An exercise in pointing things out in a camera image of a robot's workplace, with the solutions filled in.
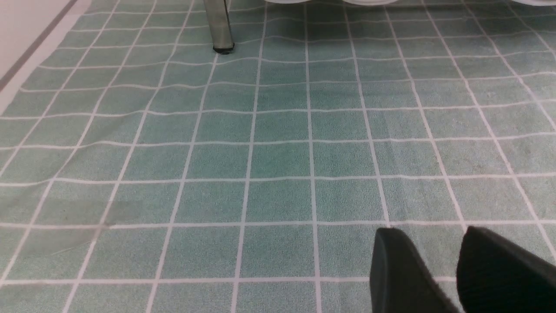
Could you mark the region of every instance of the metal table leg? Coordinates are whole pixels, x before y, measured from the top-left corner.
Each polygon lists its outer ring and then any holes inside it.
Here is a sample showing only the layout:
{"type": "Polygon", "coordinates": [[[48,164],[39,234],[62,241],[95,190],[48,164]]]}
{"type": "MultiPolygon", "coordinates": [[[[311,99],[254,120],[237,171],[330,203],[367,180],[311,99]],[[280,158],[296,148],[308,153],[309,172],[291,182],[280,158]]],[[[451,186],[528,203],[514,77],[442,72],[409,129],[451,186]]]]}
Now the metal table leg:
{"type": "Polygon", "coordinates": [[[229,53],[234,49],[226,0],[203,0],[214,51],[229,53]]]}

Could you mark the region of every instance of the green carpet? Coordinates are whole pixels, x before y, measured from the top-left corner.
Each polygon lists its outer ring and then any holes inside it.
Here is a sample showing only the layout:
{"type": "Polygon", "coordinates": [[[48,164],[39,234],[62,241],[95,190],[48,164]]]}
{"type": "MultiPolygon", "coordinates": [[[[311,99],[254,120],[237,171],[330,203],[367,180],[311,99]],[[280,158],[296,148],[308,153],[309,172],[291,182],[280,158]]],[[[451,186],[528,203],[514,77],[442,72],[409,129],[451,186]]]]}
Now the green carpet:
{"type": "Polygon", "coordinates": [[[374,233],[555,263],[556,10],[93,0],[0,116],[0,311],[370,312],[374,233]]]}

